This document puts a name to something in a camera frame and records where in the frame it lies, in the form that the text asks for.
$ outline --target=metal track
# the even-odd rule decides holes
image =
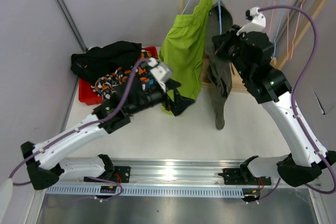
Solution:
[[[189,161],[189,160],[173,160],[173,159],[113,159],[115,166],[130,166],[131,176],[127,186],[173,186],[173,187],[205,187],[205,188],[256,188],[256,186],[235,186],[224,185],[222,177],[218,173],[223,168],[238,168],[243,162],[241,160],[228,161]],[[272,188],[277,179],[272,180]],[[81,181],[66,182],[73,185],[87,185]],[[92,185],[100,185],[99,183],[90,183]],[[315,181],[312,185],[319,187],[319,181]],[[291,188],[286,183],[281,183],[280,188]]]
[[[101,185],[75,185],[57,184],[47,190],[47,194],[66,195],[109,195],[101,193]],[[221,188],[221,187],[176,187],[176,186],[123,186],[123,196],[148,196],[148,197],[206,197],[206,198],[243,198],[241,188]]]

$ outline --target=red plastic basket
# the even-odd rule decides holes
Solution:
[[[152,56],[158,56],[156,47],[145,47],[144,50],[151,53]],[[86,105],[95,105],[103,102],[102,97],[97,96],[91,89],[90,83],[79,78],[78,100]]]

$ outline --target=metal floor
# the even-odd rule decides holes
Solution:
[[[247,206],[241,199],[196,197],[122,196],[103,203],[93,199],[72,201],[78,197],[82,196],[46,195],[37,223],[318,223],[306,189],[281,188],[260,205]]]

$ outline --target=white table surface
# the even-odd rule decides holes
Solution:
[[[77,90],[67,128],[95,107],[79,102]],[[276,124],[251,95],[232,92],[225,104],[225,121],[224,129],[217,130],[209,88],[203,88],[196,103],[182,115],[168,115],[160,106],[147,109],[134,115],[130,124],[83,146],[71,156],[228,160],[289,153]]]

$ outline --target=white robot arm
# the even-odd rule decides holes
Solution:
[[[52,186],[59,180],[77,180],[84,177],[109,180],[114,173],[114,166],[107,155],[101,154],[93,158],[67,156],[85,144],[105,137],[130,123],[131,115],[156,104],[162,103],[174,115],[182,113],[184,100],[177,90],[181,84],[170,79],[171,69],[154,58],[150,58],[142,67],[149,69],[155,84],[142,90],[139,83],[133,83],[132,87],[136,86],[138,89],[133,92],[132,99],[126,99],[116,115],[111,116],[123,99],[123,86],[118,86],[117,92],[110,100],[104,101],[76,126],[42,143],[34,145],[26,142],[21,146],[24,158],[33,156],[26,165],[30,181],[36,190]],[[174,101],[167,95],[168,90],[174,91]]]
[[[227,33],[213,37],[216,53],[219,58],[234,64],[247,91],[262,104],[278,125],[291,154],[269,158],[253,156],[241,166],[242,176],[246,181],[249,177],[281,177],[287,184],[297,187],[313,181],[321,174],[325,165],[319,155],[325,157],[332,165],[336,162],[336,152],[327,151],[318,141],[297,108],[301,120],[320,150],[319,153],[314,151],[291,107],[290,84],[280,70],[270,65],[274,46],[269,42],[267,35],[261,33],[266,25],[264,15],[258,12],[258,7],[254,7],[247,11],[246,16],[251,20],[247,25],[243,27],[234,25]],[[39,152],[26,162],[29,177],[36,190],[47,188],[59,180],[72,180],[85,176],[109,179],[114,167],[108,156],[99,155],[94,158],[67,158],[67,156],[83,145],[128,124],[130,115],[158,103],[163,103],[174,115],[182,112],[179,106],[183,104],[183,98],[176,89],[180,83],[170,79],[172,72],[169,67],[163,62],[157,63],[154,59],[148,65],[156,79],[156,86],[143,91],[136,102],[126,103],[114,117],[105,120],[120,101],[117,95],[111,100],[104,101],[78,125],[61,133],[62,136],[69,135],[54,145],[50,146],[50,143],[59,139],[59,136],[36,145],[30,142],[22,145],[25,158]],[[174,90],[174,102],[166,94],[169,89]]]
[[[292,88],[285,75],[270,65],[274,46],[266,34],[266,19],[254,7],[246,12],[250,20],[243,27],[234,25],[223,35],[213,37],[219,59],[234,64],[247,91],[262,104],[283,134],[291,153],[282,157],[262,158],[253,156],[241,166],[244,181],[259,177],[282,178],[287,184],[297,187],[316,179],[326,167],[321,156],[330,165],[336,162],[336,152],[327,151],[319,142],[297,104],[292,108]],[[313,148],[297,117],[318,147]]]

